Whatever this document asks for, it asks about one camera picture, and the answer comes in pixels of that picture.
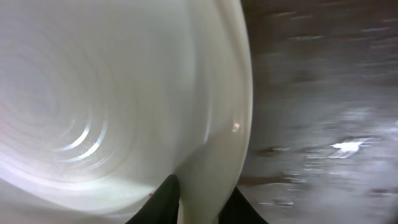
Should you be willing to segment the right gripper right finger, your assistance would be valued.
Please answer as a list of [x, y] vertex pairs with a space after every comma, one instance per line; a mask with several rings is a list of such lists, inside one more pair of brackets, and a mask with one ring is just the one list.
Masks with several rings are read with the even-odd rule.
[[251, 206], [237, 187], [218, 215], [219, 224], [269, 224]]

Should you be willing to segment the white plate top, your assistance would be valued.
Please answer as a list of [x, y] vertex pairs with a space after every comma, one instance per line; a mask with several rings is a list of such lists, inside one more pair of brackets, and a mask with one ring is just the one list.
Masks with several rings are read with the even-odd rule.
[[252, 118], [239, 1], [2, 1], [1, 222], [216, 223]]

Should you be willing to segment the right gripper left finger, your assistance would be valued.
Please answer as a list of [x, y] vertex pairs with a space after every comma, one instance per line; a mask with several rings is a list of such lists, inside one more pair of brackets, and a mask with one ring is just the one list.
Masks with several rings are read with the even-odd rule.
[[180, 184], [172, 174], [126, 224], [177, 224], [179, 200]]

